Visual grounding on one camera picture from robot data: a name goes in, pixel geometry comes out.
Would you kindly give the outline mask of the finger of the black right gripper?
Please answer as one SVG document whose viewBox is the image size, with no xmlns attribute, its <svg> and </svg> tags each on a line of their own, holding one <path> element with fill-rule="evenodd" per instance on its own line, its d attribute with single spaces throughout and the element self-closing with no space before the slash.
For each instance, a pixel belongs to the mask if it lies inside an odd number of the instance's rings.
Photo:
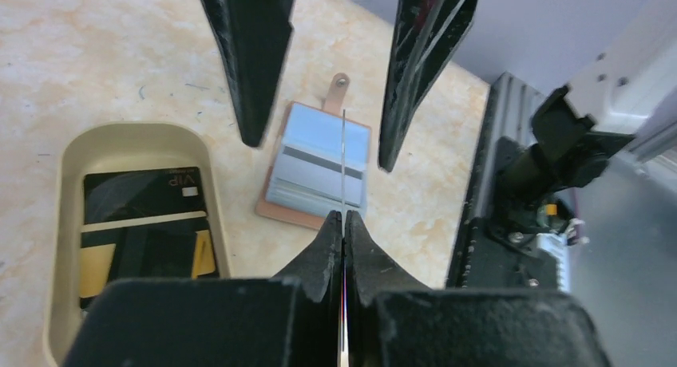
<svg viewBox="0 0 677 367">
<path fill-rule="evenodd" d="M 216 39 L 241 140 L 258 148 L 292 35 L 282 0 L 201 0 Z"/>
<path fill-rule="evenodd" d="M 398 0 L 378 138 L 392 172 L 414 114 L 469 32 L 478 0 Z"/>
</svg>

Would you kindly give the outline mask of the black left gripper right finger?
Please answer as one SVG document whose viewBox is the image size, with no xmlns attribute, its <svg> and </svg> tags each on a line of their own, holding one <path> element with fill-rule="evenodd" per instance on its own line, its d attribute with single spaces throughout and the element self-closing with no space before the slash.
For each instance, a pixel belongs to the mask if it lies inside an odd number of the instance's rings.
<svg viewBox="0 0 677 367">
<path fill-rule="evenodd" d="M 557 290 L 435 290 L 346 215 L 346 319 L 352 366 L 608 366 L 588 312 Z"/>
</svg>

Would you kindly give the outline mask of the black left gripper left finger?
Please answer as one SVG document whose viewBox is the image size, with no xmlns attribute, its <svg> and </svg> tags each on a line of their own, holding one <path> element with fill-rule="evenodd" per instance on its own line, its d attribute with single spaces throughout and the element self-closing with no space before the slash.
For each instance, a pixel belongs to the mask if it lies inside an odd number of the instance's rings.
<svg viewBox="0 0 677 367">
<path fill-rule="evenodd" d="M 342 216 L 271 278 L 128 279 L 104 289 L 66 366 L 335 366 Z"/>
</svg>

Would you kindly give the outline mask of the silver VIP card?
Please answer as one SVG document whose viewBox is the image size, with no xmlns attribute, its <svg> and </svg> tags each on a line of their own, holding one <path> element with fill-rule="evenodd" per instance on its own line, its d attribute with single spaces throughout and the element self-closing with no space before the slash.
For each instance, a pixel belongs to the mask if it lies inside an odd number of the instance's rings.
<svg viewBox="0 0 677 367">
<path fill-rule="evenodd" d="M 341 351 L 339 366 L 347 367 L 349 362 L 349 336 L 347 322 L 346 261 L 345 261 L 345 220 L 346 220 L 346 110 L 341 113 L 341 237 L 342 237 L 342 295 L 341 295 Z"/>
</svg>

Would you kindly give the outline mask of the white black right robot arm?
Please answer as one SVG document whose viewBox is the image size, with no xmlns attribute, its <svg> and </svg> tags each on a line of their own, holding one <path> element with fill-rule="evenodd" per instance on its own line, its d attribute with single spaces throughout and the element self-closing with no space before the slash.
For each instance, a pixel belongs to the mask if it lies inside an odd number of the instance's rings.
<svg viewBox="0 0 677 367">
<path fill-rule="evenodd" d="M 241 140 L 262 144 L 293 27 L 294 0 L 200 0 L 216 39 Z M 394 169 L 414 114 L 473 22 L 478 0 L 398 0 L 378 166 Z M 676 88 L 676 0 L 650 0 L 597 59 L 532 117 L 536 143 L 502 185 L 531 200 L 583 187 Z"/>
</svg>

